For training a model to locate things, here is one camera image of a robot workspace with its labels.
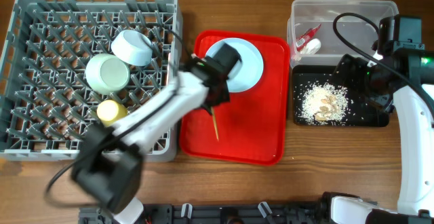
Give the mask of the wooden chopstick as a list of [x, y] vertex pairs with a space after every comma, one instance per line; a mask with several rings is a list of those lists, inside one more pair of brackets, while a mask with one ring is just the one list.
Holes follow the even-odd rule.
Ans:
[[214, 131], [215, 131], [216, 139], [217, 139], [217, 141], [219, 141], [220, 137], [219, 137], [219, 131], [218, 131], [218, 124], [217, 124], [216, 114], [215, 114], [213, 107], [211, 107], [211, 115], [212, 115], [212, 121], [213, 121], [213, 125], [214, 125]]

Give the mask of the large light blue plate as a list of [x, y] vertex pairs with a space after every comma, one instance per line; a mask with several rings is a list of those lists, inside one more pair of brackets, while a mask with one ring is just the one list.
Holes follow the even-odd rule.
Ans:
[[237, 50], [241, 56], [241, 60], [237, 62], [229, 73], [229, 79], [226, 82], [229, 92], [245, 92], [254, 87], [262, 77], [264, 71], [262, 54], [249, 41], [233, 37], [217, 41], [207, 50], [205, 55], [214, 57], [224, 43]]

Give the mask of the rice and food scraps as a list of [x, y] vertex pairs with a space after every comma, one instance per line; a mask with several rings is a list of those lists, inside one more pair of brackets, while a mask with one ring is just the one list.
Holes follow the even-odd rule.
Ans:
[[308, 125], [327, 125], [343, 122], [349, 112], [349, 91], [328, 82], [301, 85], [295, 115]]

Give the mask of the white paper napkin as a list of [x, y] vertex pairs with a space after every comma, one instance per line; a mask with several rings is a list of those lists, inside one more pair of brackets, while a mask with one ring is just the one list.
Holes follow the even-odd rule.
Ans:
[[300, 51], [301, 54], [316, 54], [321, 48], [319, 39], [310, 40]]

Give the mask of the red snack wrapper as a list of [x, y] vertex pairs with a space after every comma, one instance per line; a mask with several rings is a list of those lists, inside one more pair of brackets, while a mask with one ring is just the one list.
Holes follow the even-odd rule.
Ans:
[[321, 28], [321, 24], [318, 24], [317, 26], [313, 28], [309, 28], [307, 31], [305, 31], [301, 36], [296, 38], [296, 50], [301, 52], [301, 50], [306, 46], [310, 40], [315, 36], [317, 31]]

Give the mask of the small light blue bowl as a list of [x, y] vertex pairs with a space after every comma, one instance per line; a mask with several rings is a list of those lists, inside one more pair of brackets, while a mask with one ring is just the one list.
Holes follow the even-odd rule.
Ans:
[[114, 55], [127, 64], [147, 66], [151, 63], [153, 50], [148, 37], [133, 30], [121, 31], [113, 40], [111, 49]]

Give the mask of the green saucer bowl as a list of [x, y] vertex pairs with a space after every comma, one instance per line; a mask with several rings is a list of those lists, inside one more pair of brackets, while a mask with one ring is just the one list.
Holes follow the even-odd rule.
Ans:
[[93, 91], [109, 95], [126, 87], [130, 70], [126, 63], [112, 54], [97, 54], [87, 63], [85, 78]]

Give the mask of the yellow plastic cup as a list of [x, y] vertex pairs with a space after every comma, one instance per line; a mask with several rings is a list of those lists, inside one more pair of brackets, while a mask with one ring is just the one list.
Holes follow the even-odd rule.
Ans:
[[127, 109], [114, 100], [105, 100], [98, 105], [96, 113], [102, 124], [108, 127], [117, 120], [126, 117]]

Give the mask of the white plastic fork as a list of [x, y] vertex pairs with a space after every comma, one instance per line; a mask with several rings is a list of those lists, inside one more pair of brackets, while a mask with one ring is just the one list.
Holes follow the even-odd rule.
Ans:
[[168, 86], [171, 80], [171, 72], [172, 72], [172, 58], [171, 58], [171, 53], [168, 54], [167, 56], [167, 74], [166, 74], [166, 78], [165, 78], [165, 85]]

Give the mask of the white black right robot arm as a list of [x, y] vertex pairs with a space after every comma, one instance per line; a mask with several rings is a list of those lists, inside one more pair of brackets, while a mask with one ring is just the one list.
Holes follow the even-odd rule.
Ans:
[[433, 53], [400, 50], [382, 60], [345, 54], [332, 82], [386, 109], [392, 102], [401, 137], [401, 189], [397, 210], [341, 193], [324, 195], [330, 223], [433, 222]]

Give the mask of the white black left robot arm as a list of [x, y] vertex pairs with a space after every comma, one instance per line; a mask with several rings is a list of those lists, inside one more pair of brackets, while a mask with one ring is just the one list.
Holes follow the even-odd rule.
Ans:
[[71, 178], [116, 222], [136, 223], [144, 211], [136, 193], [145, 155], [190, 111], [210, 112], [229, 101], [227, 81], [239, 68], [238, 59], [192, 59], [169, 85], [133, 113], [109, 127], [91, 126]]

